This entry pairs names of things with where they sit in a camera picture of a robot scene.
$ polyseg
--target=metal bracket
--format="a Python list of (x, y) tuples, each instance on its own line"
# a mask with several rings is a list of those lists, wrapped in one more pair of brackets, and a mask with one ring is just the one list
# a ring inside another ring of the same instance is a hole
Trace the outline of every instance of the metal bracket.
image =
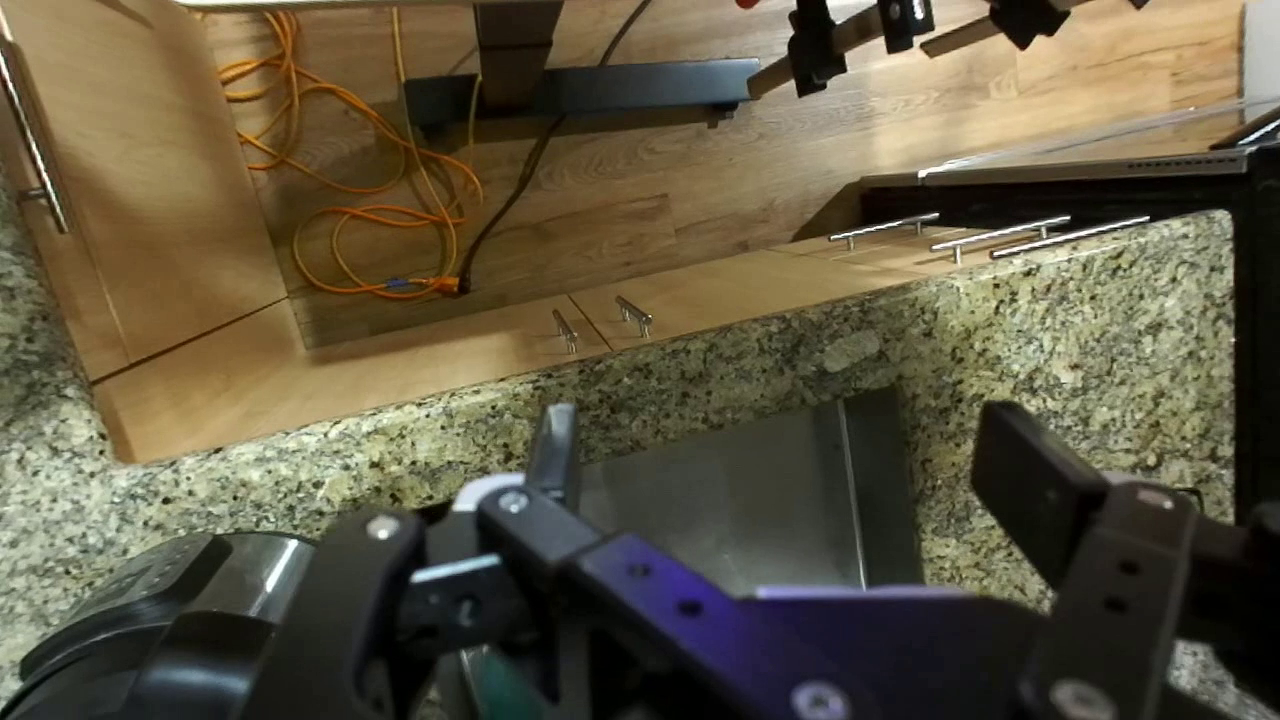
[(656, 643), (668, 643), (668, 654), (700, 674), (742, 717), (860, 717), (856, 699), (868, 696), (868, 690), (833, 658), (783, 630), (759, 623), (659, 549), (622, 537), (585, 553), (576, 572), (600, 605), (612, 605), (637, 630), (653, 632)]
[(317, 545), (317, 561), (260, 658), (246, 717), (384, 717), (396, 711), (384, 668), (399, 578), (423, 523), (408, 514), (343, 514)]
[[(481, 106), (475, 121), (709, 121), (747, 99), (755, 62), (553, 70), (527, 106)], [(408, 115), (423, 137), (469, 126), (475, 78), (408, 81)]]
[(901, 215), (901, 222), (883, 222), (883, 223), (866, 223), (866, 229), (848, 229), (848, 233), (833, 233), (833, 245), (852, 245), (866, 235), (883, 235), (883, 233), (925, 233), (925, 223), (935, 223), (942, 213), (921, 213), (921, 215)]
[(1077, 233), (1060, 233), (1060, 235), (1042, 235), (1042, 239), (1015, 245), (1015, 247), (996, 247), (991, 260), (1027, 257), (1027, 253), (1046, 253), (1046, 247), (1063, 247), (1063, 245), (1080, 245), (1080, 239), (1124, 233), (1124, 229), (1142, 229), (1142, 223), (1151, 223), (1151, 215), (1124, 215), (1124, 222), (1113, 222), (1113, 223), (1092, 223), (1092, 229), (1077, 229)]
[(1192, 568), (1196, 505), (1122, 485), (1085, 537), (1022, 699), (1060, 717), (1151, 717)]

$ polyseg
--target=black cable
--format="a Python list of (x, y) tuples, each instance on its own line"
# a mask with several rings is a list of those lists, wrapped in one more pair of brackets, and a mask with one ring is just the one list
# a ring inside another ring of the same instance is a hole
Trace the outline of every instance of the black cable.
[[(616, 48), (628, 41), (628, 32), (632, 32), (637, 20), (650, 12), (650, 5), (653, 5), (653, 0), (641, 0), (641, 5), (632, 8), (632, 15), (612, 32), (612, 41), (605, 44), (596, 70), (612, 63)], [(489, 223), (486, 223), (486, 229), (475, 233), (475, 239), (469, 245), (464, 263), (462, 263), (462, 292), (471, 292), (471, 268), (475, 268), (481, 247), (493, 239), (497, 223), (510, 222), (510, 213), (522, 206), (522, 198), (527, 193), (527, 185), (534, 185), (538, 170), (543, 166), (547, 144), (553, 144), (553, 137), (558, 137), (559, 128), (563, 128), (563, 112), (538, 137), (538, 144), (534, 144), (527, 157), (524, 157), (524, 170), (522, 170), (522, 182), (515, 182), (514, 198), (489, 215)]]

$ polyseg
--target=screw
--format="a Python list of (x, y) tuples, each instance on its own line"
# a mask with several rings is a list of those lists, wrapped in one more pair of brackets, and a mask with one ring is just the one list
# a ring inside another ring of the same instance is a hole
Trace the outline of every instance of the screw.
[(458, 605), (458, 623), (462, 623), (462, 630), (475, 630), (475, 614), (481, 614), (481, 605), (475, 605), (471, 597), (464, 597), (464, 601)]
[(377, 520), (367, 520), (367, 537), (382, 542), (382, 545), (393, 542), (396, 530), (399, 530), (396, 515), (377, 515)]
[(791, 693), (802, 720), (848, 720), (848, 699), (837, 686), (812, 681)]
[(1159, 487), (1135, 487), (1135, 499), (1151, 507), (1177, 507), (1177, 499)]
[(1085, 681), (1055, 681), (1049, 699), (1063, 711), (1063, 720), (1117, 720), (1113, 696)]
[(527, 507), (524, 493), (510, 493), (504, 499), (497, 499), (504, 514), (522, 515)]

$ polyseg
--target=granite countertop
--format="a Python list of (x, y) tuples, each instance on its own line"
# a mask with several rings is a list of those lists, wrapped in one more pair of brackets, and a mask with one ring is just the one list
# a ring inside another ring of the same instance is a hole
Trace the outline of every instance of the granite countertop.
[[(1223, 213), (986, 263), (623, 356), (446, 392), (168, 466), (113, 466), (32, 260), (0, 215), (0, 663), (93, 582), (179, 534), (317, 537), (343, 505), (437, 505), (524, 466), (547, 401), (581, 403), (585, 457), (898, 387), (931, 583), (1046, 601), (970, 497), (978, 410), (1037, 410), (1107, 474), (1201, 487), (1230, 514), (1231, 223)], [(1189, 663), (1183, 686), (1221, 686)]]

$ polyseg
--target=wooden surface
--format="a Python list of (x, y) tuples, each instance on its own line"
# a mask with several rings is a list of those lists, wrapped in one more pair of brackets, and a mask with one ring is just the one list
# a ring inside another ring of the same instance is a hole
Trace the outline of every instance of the wooden surface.
[[(776, 62), (790, 44), (790, 0), (766, 0), (755, 12), (735, 5), (656, 0), (622, 44), (616, 63), (656, 62)], [(979, 0), (935, 0), (942, 27), (974, 20)], [(628, 0), (563, 5), (553, 63), (596, 63), (612, 27), (632, 12)], [(469, 5), (403, 8), (408, 72), (471, 72)], [(253, 15), (209, 20), (211, 48), (260, 44)], [(384, 8), (309, 12), (309, 70), (338, 78), (396, 115), (396, 72)], [(1122, 0), (1087, 5), (1072, 26), (1034, 51), (1003, 41), (925, 62), (921, 51), (883, 58), (868, 44), (848, 58), (852, 72), (825, 98), (796, 99), (791, 87), (742, 107), (719, 128), (628, 128), (563, 131), (524, 206), (500, 223), (475, 263), (475, 292), (464, 302), (367, 303), (306, 297), (314, 354), (343, 356), (382, 348), (377, 337), (440, 323), (449, 315), (500, 309), (527, 297), (558, 297), (637, 272), (682, 268), (698, 260), (770, 247), (866, 171), (918, 170), (963, 151), (1022, 141), (1046, 141), (1080, 128), (1129, 126), (1231, 99), (1241, 92), (1241, 0), (1159, 0), (1134, 12)], [(354, 131), (338, 107), (314, 115), (309, 159), (317, 170), (367, 182), (372, 144)], [(1215, 128), (1179, 137), (1166, 147), (1201, 147)], [(475, 147), (489, 206), (464, 229), (471, 235), (510, 198), (527, 141), (493, 141)], [(276, 239), (314, 229), (314, 253), (326, 235), (317, 213), (326, 193), (299, 177), (260, 177)], [(350, 233), (343, 247), (372, 275), (428, 268), (432, 235), (384, 239)]]
[(192, 15), (168, 0), (0, 0), (74, 235), (27, 210), (90, 382), (283, 297)]
[[(119, 459), (165, 459), (986, 263), (986, 253), (963, 263), (931, 257), (928, 239), (942, 235), (949, 233), (723, 257), (616, 288), (471, 311), (361, 360), (317, 360), (288, 303), (274, 303), (93, 392)], [(616, 320), (616, 292), (653, 311), (653, 337)]]
[(600, 354), (605, 340), (559, 297), (437, 323), (399, 354), (321, 364), (288, 303), (274, 303), (229, 333), (95, 386), (93, 395), (119, 459), (165, 459)]
[[(921, 235), (888, 233), (852, 245), (776, 245), (589, 288), (576, 292), (576, 303), (612, 348), (637, 348), (987, 263), (986, 253), (970, 253), (959, 263), (928, 253), (928, 245), (949, 235), (959, 233), (928, 229)], [(645, 333), (637, 315), (622, 309), (622, 297), (650, 315)]]
[[(69, 12), (74, 5), (0, 0), (0, 8), (27, 12), (23, 32), (40, 27), (32, 44), (40, 48), (40, 87), (63, 87), (50, 115), (76, 177), (74, 222), (93, 239), (46, 245), (40, 253), (74, 337), (109, 356), (95, 360), (95, 371), (130, 369), (93, 387), (126, 459), (253, 441), (576, 356), (945, 275), (951, 263), (928, 257), (921, 239), (875, 239), (852, 253), (790, 239), (842, 185), (866, 171), (1215, 106), (1241, 87), (1237, 0), (1159, 0), (1150, 12), (1092, 5), (1055, 44), (1037, 44), (1023, 58), (1010, 44), (986, 44), (928, 63), (866, 48), (833, 92), (812, 99), (776, 92), (719, 128), (568, 128), (553, 141), (524, 206), (486, 247), (471, 297), (372, 303), (306, 292), (288, 275), (288, 260), (276, 268), (293, 233), (326, 235), (317, 213), (331, 198), (299, 177), (255, 177), (260, 198), (253, 200), (246, 170), (226, 171), (237, 144), (203, 63), (209, 58), (222, 63), (255, 51), (266, 44), (260, 20), (203, 15), (203, 48), (186, 38), (174, 12), (160, 12), (165, 0), (76, 5)], [(783, 0), (766, 12), (675, 0), (653, 8), (616, 62), (774, 62), (790, 41)], [(935, 12), (942, 26), (959, 26), (978, 8), (978, 0), (942, 0)], [(568, 5), (558, 63), (596, 63), (628, 12), (628, 0)], [(396, 115), (384, 20), (384, 8), (309, 12), (306, 44), (314, 72), (361, 87)], [(93, 51), (113, 63), (69, 51), (74, 41), (80, 41), (76, 48), (113, 44)], [(469, 63), (464, 5), (408, 8), (411, 78)], [(510, 198), (527, 144), (475, 144), (489, 206), (464, 233), (475, 233)], [(361, 185), (382, 177), (377, 151), (354, 115), (321, 107), (299, 159)], [(372, 275), (437, 263), (432, 235), (354, 233), (340, 245)], [(616, 297), (653, 315), (650, 337), (622, 320)], [(553, 309), (576, 330), (581, 348), (568, 348)]]

